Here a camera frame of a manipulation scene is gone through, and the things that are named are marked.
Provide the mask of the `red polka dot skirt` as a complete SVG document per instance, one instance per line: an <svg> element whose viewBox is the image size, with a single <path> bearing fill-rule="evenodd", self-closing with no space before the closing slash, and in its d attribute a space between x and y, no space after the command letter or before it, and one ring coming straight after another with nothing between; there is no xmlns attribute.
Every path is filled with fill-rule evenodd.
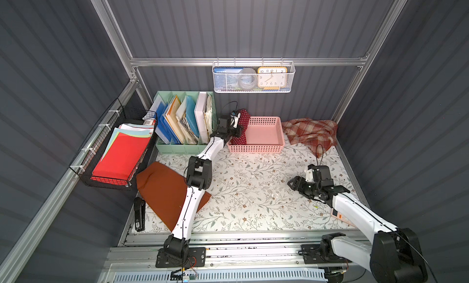
<svg viewBox="0 0 469 283"><path fill-rule="evenodd" d="M251 115L246 109L240 109L239 114L240 114L240 117L238 120L238 126L241 128L241 135L239 137L232 138L231 140L232 145L246 145L247 144L247 138L245 134L249 126Z"/></svg>

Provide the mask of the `pink plastic basket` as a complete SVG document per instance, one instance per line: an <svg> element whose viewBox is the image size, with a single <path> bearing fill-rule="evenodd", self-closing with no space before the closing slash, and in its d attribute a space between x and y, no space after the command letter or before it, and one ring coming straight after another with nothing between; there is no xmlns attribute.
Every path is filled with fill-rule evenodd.
<svg viewBox="0 0 469 283"><path fill-rule="evenodd" d="M245 132L245 145L228 143L231 153L279 154L285 147L281 119L278 116L252 116Z"/></svg>

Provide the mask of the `rust brown skirt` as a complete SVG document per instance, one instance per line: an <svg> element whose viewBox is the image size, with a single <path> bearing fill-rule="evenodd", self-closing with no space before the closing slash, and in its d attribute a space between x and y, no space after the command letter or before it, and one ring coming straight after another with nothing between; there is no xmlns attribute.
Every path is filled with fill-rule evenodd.
<svg viewBox="0 0 469 283"><path fill-rule="evenodd" d="M184 177L160 162L154 162L136 177L147 205L172 231L177 225L188 186Z"/></svg>

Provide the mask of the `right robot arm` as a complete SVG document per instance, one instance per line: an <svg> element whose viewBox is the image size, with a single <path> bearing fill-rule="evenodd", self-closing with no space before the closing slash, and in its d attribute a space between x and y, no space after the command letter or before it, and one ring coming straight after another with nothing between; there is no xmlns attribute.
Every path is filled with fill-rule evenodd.
<svg viewBox="0 0 469 283"><path fill-rule="evenodd" d="M305 176L288 181L303 197L328 205L343 214L368 239L364 244L336 232L321 237L317 245L302 245L306 264L354 262L379 283L425 283L426 260L418 236L399 228L364 206L344 186L335 185L329 167L309 165Z"/></svg>

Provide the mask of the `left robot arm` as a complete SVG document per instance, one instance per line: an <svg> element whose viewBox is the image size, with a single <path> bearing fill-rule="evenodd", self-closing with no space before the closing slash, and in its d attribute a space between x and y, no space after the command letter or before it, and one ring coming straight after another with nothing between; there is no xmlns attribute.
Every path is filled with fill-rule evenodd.
<svg viewBox="0 0 469 283"><path fill-rule="evenodd" d="M228 141L242 135L243 125L239 123L240 117L239 110L230 115L221 116L217 130L211 135L205 149L199 155L189 159L186 169L186 185L188 186L186 198L177 225L162 249L164 254L173 260L185 263L189 256L189 242L195 214L212 182L213 159Z"/></svg>

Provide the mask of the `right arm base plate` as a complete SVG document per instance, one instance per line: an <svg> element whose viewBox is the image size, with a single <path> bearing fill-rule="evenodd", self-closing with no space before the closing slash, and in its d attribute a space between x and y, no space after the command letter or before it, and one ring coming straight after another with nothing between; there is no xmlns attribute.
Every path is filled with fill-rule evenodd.
<svg viewBox="0 0 469 283"><path fill-rule="evenodd" d="M298 255L301 256L306 265L321 263L349 263L344 257L337 256L328 246L320 244L306 244L300 246Z"/></svg>

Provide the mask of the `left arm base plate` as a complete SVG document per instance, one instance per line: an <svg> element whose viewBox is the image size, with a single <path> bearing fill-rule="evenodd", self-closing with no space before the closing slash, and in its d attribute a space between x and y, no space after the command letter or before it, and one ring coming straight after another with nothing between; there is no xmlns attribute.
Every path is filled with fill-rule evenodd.
<svg viewBox="0 0 469 283"><path fill-rule="evenodd" d="M185 248L181 254L172 254L169 250L161 248L156 258L156 268L192 268L204 267L206 248Z"/></svg>

